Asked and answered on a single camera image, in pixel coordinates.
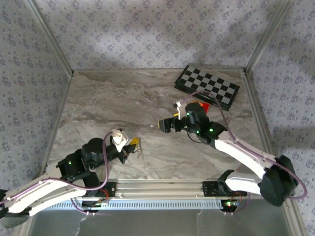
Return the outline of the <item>thin aluminium wall rail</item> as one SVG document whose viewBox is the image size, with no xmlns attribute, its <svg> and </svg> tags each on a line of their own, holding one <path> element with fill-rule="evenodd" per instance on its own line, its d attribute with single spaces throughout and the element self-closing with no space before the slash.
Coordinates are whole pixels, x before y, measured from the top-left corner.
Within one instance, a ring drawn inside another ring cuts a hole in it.
<svg viewBox="0 0 315 236">
<path fill-rule="evenodd" d="M 118 72 L 182 72 L 183 68 L 155 68 L 155 69 L 78 69 L 74 70 L 73 73 L 118 73 Z M 233 72 L 233 71 L 244 71 L 243 67 L 231 67 L 231 68 L 202 68 L 203 71 L 224 71 L 224 72 Z"/>
</svg>

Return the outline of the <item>grey metal panel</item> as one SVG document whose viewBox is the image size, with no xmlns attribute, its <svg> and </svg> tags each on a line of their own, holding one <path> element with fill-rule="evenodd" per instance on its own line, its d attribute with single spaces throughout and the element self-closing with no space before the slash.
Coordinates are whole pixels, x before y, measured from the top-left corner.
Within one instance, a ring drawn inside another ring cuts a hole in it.
<svg viewBox="0 0 315 236">
<path fill-rule="evenodd" d="M 280 210 L 251 205 L 233 216 L 219 210 L 114 210 L 84 216 L 75 210 L 36 215 L 28 236 L 293 236 Z"/>
</svg>

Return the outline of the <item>short aluminium frame post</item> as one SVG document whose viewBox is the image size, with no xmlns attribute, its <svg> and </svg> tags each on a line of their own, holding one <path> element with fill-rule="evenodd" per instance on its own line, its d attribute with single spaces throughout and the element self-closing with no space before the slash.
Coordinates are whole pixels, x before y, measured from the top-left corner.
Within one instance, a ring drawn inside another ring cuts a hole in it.
<svg viewBox="0 0 315 236">
<path fill-rule="evenodd" d="M 308 236 L 297 203 L 288 199 L 283 204 L 292 236 Z"/>
</svg>

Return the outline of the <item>aluminium side rail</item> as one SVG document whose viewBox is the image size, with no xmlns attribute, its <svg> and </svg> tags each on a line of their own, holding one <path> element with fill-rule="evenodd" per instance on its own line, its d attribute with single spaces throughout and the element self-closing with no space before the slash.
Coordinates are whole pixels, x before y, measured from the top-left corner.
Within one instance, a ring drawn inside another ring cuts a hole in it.
<svg viewBox="0 0 315 236">
<path fill-rule="evenodd" d="M 43 162 L 42 162 L 42 164 L 40 166 L 40 170 L 37 173 L 37 177 L 43 175 L 45 173 L 45 171 L 46 171 L 47 164 L 48 164 L 49 158 L 50 158 L 50 154 L 51 154 L 51 151 L 52 151 L 52 148 L 53 148 L 53 145 L 54 145 L 54 141 L 55 141 L 55 138 L 56 138 L 56 135 L 57 135 L 57 132 L 58 132 L 58 128 L 59 128 L 59 125 L 60 125 L 60 122 L 61 122 L 65 101 L 66 101 L 66 98 L 67 98 L 67 95 L 68 95 L 68 91 L 69 91 L 69 87 L 71 85 L 71 80 L 73 78 L 73 75 L 74 75 L 74 71 L 72 71 L 72 73 L 71 73 L 71 75 L 70 75 L 70 77 L 69 77 L 69 79 L 67 81 L 67 84 L 66 84 L 66 87 L 65 87 L 65 90 L 64 90 L 64 94 L 63 94 L 63 97 L 62 97 L 62 100 L 61 100 L 61 104 L 59 106 L 59 110 L 58 110 L 58 114 L 57 114 L 57 117 L 56 117 L 56 121 L 54 123 L 54 127 L 53 127 L 53 130 L 52 130 L 52 135 L 51 135 L 50 140 L 48 142 L 47 150 L 45 152 L 45 155 L 44 155 L 44 158 L 43 158 Z"/>
<path fill-rule="evenodd" d="M 263 112 L 263 108 L 261 106 L 258 93 L 255 89 L 255 85 L 250 76 L 246 73 L 245 70 L 242 71 L 243 74 L 243 83 L 245 89 L 247 91 L 250 104 L 253 111 L 253 116 L 258 128 L 258 132 L 260 135 L 260 139 L 262 142 L 263 150 L 269 154 L 274 154 L 275 156 L 279 156 L 277 151 L 275 151 L 272 147 L 272 137 L 269 131 L 269 127 Z"/>
</svg>

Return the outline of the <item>aluminium frame rail with slots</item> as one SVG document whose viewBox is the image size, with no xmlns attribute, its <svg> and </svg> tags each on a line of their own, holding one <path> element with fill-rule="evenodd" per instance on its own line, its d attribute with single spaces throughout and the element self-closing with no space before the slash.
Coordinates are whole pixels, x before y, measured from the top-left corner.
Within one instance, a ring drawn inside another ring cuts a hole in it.
<svg viewBox="0 0 315 236">
<path fill-rule="evenodd" d="M 210 180 L 175 179 L 175 180 L 111 180 L 117 184 L 116 193 L 110 199 L 121 200 L 174 200 L 195 198 L 219 198 L 227 197 L 205 197 L 202 191 L 202 182 Z M 254 180 L 237 179 L 230 181 L 236 184 L 229 187 L 233 191 L 244 191 L 249 194 L 260 195 L 260 188 Z M 89 200 L 100 197 L 84 197 Z"/>
</svg>

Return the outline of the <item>aluminium corner post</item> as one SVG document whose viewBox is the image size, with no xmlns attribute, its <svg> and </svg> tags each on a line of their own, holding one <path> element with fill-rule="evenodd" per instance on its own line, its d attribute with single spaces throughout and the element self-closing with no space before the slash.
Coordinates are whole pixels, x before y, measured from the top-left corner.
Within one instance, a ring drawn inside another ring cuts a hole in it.
<svg viewBox="0 0 315 236">
<path fill-rule="evenodd" d="M 250 74 L 256 64 L 258 63 L 260 57 L 262 56 L 264 50 L 266 49 L 268 43 L 270 42 L 274 32 L 277 27 L 280 25 L 284 15 L 292 4 L 293 0 L 277 0 L 277 4 L 272 14 L 270 15 L 270 19 L 268 20 L 265 29 L 263 30 L 257 45 L 255 46 L 252 55 L 244 68 L 245 74 Z"/>
<path fill-rule="evenodd" d="M 41 32 L 43 33 L 44 37 L 46 38 L 52 52 L 57 57 L 61 67 L 65 71 L 67 77 L 72 78 L 73 76 L 73 70 L 63 53 L 61 47 L 59 46 L 56 37 L 54 36 L 53 32 L 51 31 L 45 16 L 39 9 L 39 7 L 36 4 L 35 0 L 23 0 L 26 7 L 32 14 L 35 22 L 37 23 L 38 27 L 40 28 Z"/>
</svg>

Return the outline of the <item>black and grey chessboard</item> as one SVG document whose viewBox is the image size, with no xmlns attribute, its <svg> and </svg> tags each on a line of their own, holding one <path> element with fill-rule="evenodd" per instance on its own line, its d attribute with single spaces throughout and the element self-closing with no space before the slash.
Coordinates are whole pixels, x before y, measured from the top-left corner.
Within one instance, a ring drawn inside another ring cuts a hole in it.
<svg viewBox="0 0 315 236">
<path fill-rule="evenodd" d="M 216 105 L 214 98 L 207 93 L 209 91 L 219 101 L 222 109 L 228 111 L 240 87 L 188 65 L 175 81 L 174 88 L 187 94 L 203 91 L 195 94 L 194 97 L 211 105 Z"/>
</svg>

